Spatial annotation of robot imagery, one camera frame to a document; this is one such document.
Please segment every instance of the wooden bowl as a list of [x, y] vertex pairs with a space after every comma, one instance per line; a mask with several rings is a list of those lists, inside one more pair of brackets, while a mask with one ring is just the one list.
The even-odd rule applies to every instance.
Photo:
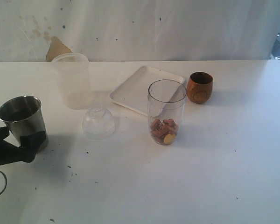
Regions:
[[197, 104], [206, 102], [213, 91], [213, 81], [213, 77], [208, 73], [193, 73], [187, 85], [189, 100]]

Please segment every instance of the white table surface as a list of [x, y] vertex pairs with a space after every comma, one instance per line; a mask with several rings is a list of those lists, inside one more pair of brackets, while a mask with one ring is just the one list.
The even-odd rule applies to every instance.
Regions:
[[[187, 101], [171, 146], [152, 141], [145, 116], [108, 99], [142, 65], [214, 77], [207, 103]], [[8, 177], [0, 224], [280, 224], [280, 61], [95, 62], [90, 69], [93, 90], [118, 123], [105, 140], [83, 135], [85, 110], [62, 104], [50, 63], [0, 63], [0, 105], [39, 97], [49, 135], [32, 163], [0, 167]]]

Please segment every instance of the stainless steel cup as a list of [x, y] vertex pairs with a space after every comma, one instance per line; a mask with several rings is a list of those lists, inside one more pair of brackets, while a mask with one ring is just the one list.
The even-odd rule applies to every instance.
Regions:
[[[7, 101], [0, 107], [0, 120], [8, 127], [19, 143], [20, 137], [45, 131], [43, 122], [41, 101], [32, 96], [21, 96]], [[38, 148], [42, 151], [48, 145], [48, 136]]]

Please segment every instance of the clear plastic container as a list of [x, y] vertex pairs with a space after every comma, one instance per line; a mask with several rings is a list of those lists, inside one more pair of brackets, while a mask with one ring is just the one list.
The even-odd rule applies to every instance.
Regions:
[[59, 91], [63, 103], [71, 109], [82, 109], [92, 102], [89, 61], [85, 55], [67, 53], [52, 62], [59, 74]]
[[154, 141], [171, 144], [179, 133], [187, 90], [174, 80], [159, 80], [148, 88], [148, 127]]

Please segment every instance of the white tray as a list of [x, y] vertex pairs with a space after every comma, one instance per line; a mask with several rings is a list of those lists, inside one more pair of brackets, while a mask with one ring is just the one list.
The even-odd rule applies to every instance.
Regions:
[[185, 84], [185, 78], [149, 66], [139, 68], [123, 84], [110, 93], [111, 101], [147, 116], [147, 95], [151, 83], [171, 79]]

